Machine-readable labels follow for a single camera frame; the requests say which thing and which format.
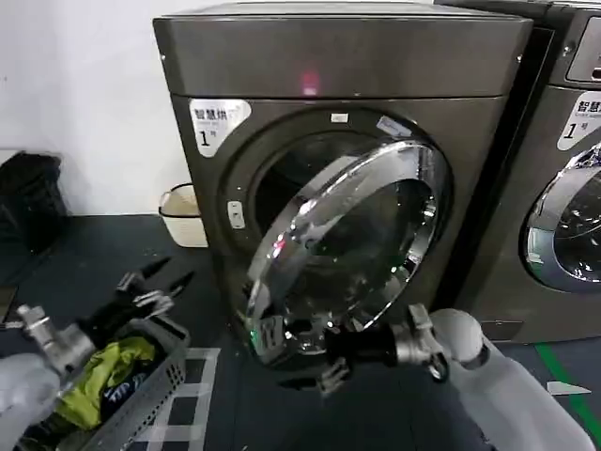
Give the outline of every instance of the white wall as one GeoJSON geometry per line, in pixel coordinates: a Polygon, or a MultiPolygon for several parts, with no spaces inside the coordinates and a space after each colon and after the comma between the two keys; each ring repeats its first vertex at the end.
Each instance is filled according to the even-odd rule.
{"type": "Polygon", "coordinates": [[[210,0],[1,0],[0,148],[61,153],[75,214],[154,212],[190,179],[153,17],[210,0]]]}

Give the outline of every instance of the green garment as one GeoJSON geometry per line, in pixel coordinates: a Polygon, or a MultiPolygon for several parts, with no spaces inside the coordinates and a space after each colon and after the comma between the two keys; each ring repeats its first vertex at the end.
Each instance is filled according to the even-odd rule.
{"type": "Polygon", "coordinates": [[[56,413],[75,426],[90,430],[100,424],[100,397],[105,388],[123,382],[138,361],[154,360],[155,349],[141,336],[131,336],[96,352],[84,374],[59,401],[56,413]]]}

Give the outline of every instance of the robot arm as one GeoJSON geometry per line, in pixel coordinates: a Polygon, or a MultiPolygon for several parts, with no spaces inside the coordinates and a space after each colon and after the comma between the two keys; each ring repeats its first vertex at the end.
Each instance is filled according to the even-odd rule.
{"type": "Polygon", "coordinates": [[[432,315],[450,382],[466,412],[499,451],[593,451],[590,437],[543,386],[505,357],[465,312],[432,315]]]}
{"type": "Polygon", "coordinates": [[[326,332],[330,367],[316,381],[335,391],[360,362],[424,365],[438,382],[450,381],[471,419],[499,451],[594,451],[587,433],[526,368],[505,357],[465,312],[428,316],[408,307],[407,322],[375,330],[326,332]]]}
{"type": "Polygon", "coordinates": [[[90,319],[76,321],[57,331],[41,307],[22,305],[22,329],[39,347],[40,354],[17,354],[0,360],[0,451],[12,451],[25,430],[54,411],[60,394],[76,382],[96,350],[104,348],[131,319],[159,315],[173,306],[193,277],[186,274],[162,290],[146,289],[145,281],[168,258],[139,272],[128,272],[116,288],[115,298],[90,319]]]}

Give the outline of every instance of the sticker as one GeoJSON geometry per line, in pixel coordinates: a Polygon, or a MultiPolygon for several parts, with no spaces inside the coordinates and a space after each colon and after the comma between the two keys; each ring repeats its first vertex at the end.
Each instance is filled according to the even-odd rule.
{"type": "Polygon", "coordinates": [[[382,116],[376,124],[383,132],[391,136],[411,136],[411,130],[387,116],[382,116]]]}
{"type": "Polygon", "coordinates": [[[244,228],[244,212],[242,211],[242,203],[239,200],[230,200],[227,202],[227,217],[232,228],[244,228]]]}
{"type": "Polygon", "coordinates": [[[559,150],[568,150],[601,127],[601,91],[587,91],[578,97],[572,114],[557,141],[559,150]]]}
{"type": "Polygon", "coordinates": [[[348,122],[348,113],[332,113],[330,115],[332,124],[346,124],[348,122]]]}
{"type": "Polygon", "coordinates": [[[251,115],[251,105],[240,100],[192,99],[190,116],[198,151],[211,158],[219,146],[251,115]]]}

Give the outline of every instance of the dryer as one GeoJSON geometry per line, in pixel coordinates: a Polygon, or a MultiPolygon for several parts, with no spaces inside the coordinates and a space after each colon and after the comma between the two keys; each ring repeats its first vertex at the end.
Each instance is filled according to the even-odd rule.
{"type": "Polygon", "coordinates": [[[600,335],[601,10],[444,3],[529,17],[534,29],[440,296],[457,293],[497,340],[600,335]]]}
{"type": "Polygon", "coordinates": [[[224,301],[258,354],[265,331],[248,305],[266,271],[257,253],[306,249],[293,272],[271,266],[269,286],[284,317],[271,327],[300,353],[323,352],[326,327],[394,315],[397,299],[432,303],[530,20],[286,2],[154,27],[224,301]],[[309,210],[325,212],[303,223],[302,242],[285,243],[309,210]]]}

